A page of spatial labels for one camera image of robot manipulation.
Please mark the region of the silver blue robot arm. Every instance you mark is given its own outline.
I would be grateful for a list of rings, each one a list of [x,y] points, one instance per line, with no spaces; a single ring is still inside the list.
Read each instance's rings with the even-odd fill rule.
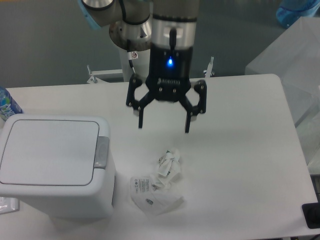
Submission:
[[[190,81],[199,1],[80,0],[78,5],[92,28],[107,26],[114,44],[128,54],[126,105],[142,119],[153,100],[179,102],[188,131],[207,104],[206,82]]]

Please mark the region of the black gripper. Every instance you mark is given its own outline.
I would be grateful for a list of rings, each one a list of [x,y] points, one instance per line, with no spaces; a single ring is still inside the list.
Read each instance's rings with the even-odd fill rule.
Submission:
[[[166,49],[154,44],[150,48],[149,74],[146,80],[148,92],[140,100],[135,91],[143,81],[137,75],[129,79],[126,106],[138,113],[138,128],[143,127],[144,109],[154,99],[165,102],[180,102],[186,110],[185,133],[189,133],[192,117],[205,114],[207,110],[207,83],[204,79],[190,82],[193,48]],[[192,105],[187,92],[193,88],[198,93],[197,105]]]

